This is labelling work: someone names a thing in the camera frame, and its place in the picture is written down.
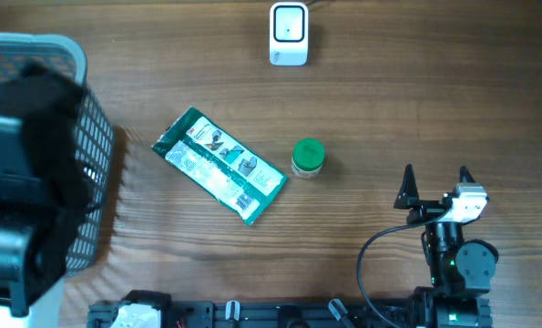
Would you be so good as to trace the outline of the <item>green lid jar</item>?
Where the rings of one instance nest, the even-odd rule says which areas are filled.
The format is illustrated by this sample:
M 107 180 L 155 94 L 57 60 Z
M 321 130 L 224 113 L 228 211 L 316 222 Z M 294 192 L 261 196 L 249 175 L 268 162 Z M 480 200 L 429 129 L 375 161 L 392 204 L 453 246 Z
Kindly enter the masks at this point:
M 291 154 L 291 169 L 302 179 L 316 177 L 325 161 L 325 148 L 316 138 L 304 138 L 297 142 Z

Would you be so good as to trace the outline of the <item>green 3M package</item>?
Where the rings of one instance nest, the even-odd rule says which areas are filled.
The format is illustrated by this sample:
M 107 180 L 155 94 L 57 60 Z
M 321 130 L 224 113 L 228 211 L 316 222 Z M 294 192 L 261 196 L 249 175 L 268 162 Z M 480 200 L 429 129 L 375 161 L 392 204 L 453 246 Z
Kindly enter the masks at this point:
M 152 150 L 251 226 L 288 177 L 196 108 L 189 108 Z

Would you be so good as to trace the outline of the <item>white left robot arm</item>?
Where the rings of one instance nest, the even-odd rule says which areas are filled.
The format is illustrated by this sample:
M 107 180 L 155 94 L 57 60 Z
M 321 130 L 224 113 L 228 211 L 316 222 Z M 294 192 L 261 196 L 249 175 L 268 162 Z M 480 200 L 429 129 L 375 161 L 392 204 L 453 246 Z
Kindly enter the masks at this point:
M 0 327 L 58 324 L 66 257 L 92 208 L 75 158 L 86 93 L 37 62 L 0 84 Z

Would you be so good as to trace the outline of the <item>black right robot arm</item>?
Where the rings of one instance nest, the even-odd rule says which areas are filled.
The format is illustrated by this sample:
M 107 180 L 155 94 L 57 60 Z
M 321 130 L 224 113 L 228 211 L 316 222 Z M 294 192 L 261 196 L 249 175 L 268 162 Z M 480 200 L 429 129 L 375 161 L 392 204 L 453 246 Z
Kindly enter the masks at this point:
M 463 227 L 481 218 L 489 202 L 484 187 L 468 169 L 460 169 L 460 180 L 440 200 L 422 200 L 413 167 L 404 170 L 394 207 L 408 210 L 406 222 L 424 227 L 421 243 L 430 269 L 431 284 L 418 287 L 411 296 L 406 323 L 425 328 L 490 328 L 490 282 L 499 253 L 482 240 L 466 241 Z

